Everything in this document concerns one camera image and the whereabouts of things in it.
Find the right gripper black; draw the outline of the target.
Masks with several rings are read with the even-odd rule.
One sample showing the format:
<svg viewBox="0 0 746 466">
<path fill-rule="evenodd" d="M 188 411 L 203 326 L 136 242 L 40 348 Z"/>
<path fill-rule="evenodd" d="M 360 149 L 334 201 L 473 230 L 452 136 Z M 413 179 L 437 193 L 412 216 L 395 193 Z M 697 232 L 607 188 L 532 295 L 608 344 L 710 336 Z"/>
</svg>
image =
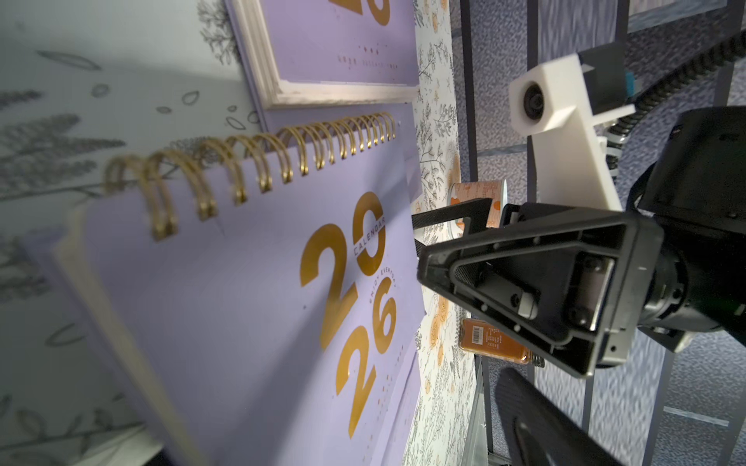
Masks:
<svg viewBox="0 0 746 466">
<path fill-rule="evenodd" d="M 487 229 L 487 213 L 464 203 L 413 215 L 412 226 L 456 219 L 462 238 L 415 241 L 422 285 L 575 378 L 627 360 L 664 244 L 656 221 L 526 203 Z"/>
</svg>

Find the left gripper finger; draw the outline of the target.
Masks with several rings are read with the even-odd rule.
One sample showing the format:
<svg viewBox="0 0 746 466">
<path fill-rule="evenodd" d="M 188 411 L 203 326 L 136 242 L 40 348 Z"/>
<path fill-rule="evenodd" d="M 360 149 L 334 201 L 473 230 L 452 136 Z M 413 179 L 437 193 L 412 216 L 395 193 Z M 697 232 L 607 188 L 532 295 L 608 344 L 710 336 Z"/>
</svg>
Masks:
<svg viewBox="0 0 746 466">
<path fill-rule="evenodd" d="M 620 463 L 513 368 L 500 371 L 495 402 L 514 465 Z"/>
</svg>

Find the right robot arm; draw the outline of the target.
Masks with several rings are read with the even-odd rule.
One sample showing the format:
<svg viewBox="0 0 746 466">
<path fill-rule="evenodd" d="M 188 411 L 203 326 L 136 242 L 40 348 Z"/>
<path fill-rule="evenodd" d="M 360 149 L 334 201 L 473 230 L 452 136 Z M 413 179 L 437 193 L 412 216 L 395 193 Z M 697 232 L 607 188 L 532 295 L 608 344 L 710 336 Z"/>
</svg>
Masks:
<svg viewBox="0 0 746 466">
<path fill-rule="evenodd" d="M 419 282 L 576 378 L 623 364 L 637 332 L 678 353 L 745 339 L 745 110 L 683 113 L 621 212 L 478 198 L 415 215 L 464 235 L 417 244 Z"/>
</svg>

